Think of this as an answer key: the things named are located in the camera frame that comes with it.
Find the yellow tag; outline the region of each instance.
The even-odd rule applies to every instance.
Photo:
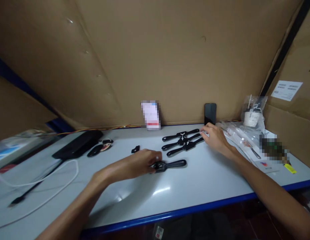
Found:
[[[287,168],[287,170],[289,170],[291,173],[297,173],[296,171],[295,171],[295,169],[291,166],[291,165],[289,165],[289,164],[284,164],[284,167],[286,167]]]

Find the table edge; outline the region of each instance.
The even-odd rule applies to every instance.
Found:
[[[292,191],[292,190],[306,188],[306,187],[310,187],[310,180],[283,186],[283,188],[286,191]],[[214,202],[195,205],[195,206],[191,206],[187,208],[182,208],[182,209],[178,209],[178,210],[174,210],[170,212],[151,215],[147,217],[136,218],[136,219],[113,223],[113,224],[104,225],[100,227],[84,229],[80,236],[82,238],[93,237],[93,236],[100,235],[103,233],[109,233],[109,232],[122,230],[122,229],[130,228],[130,227],[134,227],[134,226],[149,224],[149,223],[157,222],[160,220],[164,220],[166,218],[181,217],[181,216],[184,216],[190,213],[206,211],[206,210],[210,210],[210,209],[214,209],[214,208],[218,208],[218,207],[222,207],[225,205],[229,205],[229,204],[233,204],[233,203],[237,203],[241,201],[246,201],[246,200],[250,200],[254,198],[257,198],[257,195],[255,192],[236,196],[236,197],[226,198],[226,199],[222,199],[222,200],[218,200]]]

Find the black case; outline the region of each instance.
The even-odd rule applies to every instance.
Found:
[[[102,136],[103,133],[99,130],[86,131],[79,137],[72,140],[62,149],[55,152],[52,157],[62,160],[79,158],[85,152],[95,146]]]

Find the workbench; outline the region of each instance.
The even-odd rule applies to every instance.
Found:
[[[163,142],[164,136],[201,127],[198,124],[167,126],[160,131],[141,128],[105,131],[104,138],[114,140],[113,146],[97,156],[88,158],[86,153],[78,158],[77,178],[34,213],[0,228],[0,239],[34,239],[66,209],[97,170],[130,155],[137,145],[141,149],[161,151],[163,145],[177,141],[176,138]],[[38,174],[56,161],[51,155],[80,134],[82,133],[78,132],[60,139],[6,172],[4,178],[13,184],[34,181]],[[296,174],[290,173],[281,165],[283,169],[267,175],[287,191],[310,186],[310,168],[289,155]],[[164,173],[146,174],[106,188],[93,208],[82,236],[183,216],[257,197],[246,180],[234,170],[231,162],[211,150],[205,142],[170,158],[163,152],[163,160],[166,162],[181,159],[187,160],[187,166],[167,169]],[[7,206],[29,187],[14,189],[0,182],[0,225],[25,214],[52,196],[74,176],[75,170],[75,164],[69,163],[43,181],[23,202],[13,208]]]

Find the hand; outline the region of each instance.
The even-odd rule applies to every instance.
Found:
[[[229,153],[234,151],[234,147],[227,142],[223,130],[212,123],[207,123],[206,126],[201,128],[201,136],[208,146],[220,152],[224,156],[228,157]]]
[[[154,162],[162,160],[162,152],[143,149],[128,157],[114,162],[93,176],[96,180],[107,179],[108,183],[114,183],[125,179],[135,178],[146,173],[155,173],[150,167]]]

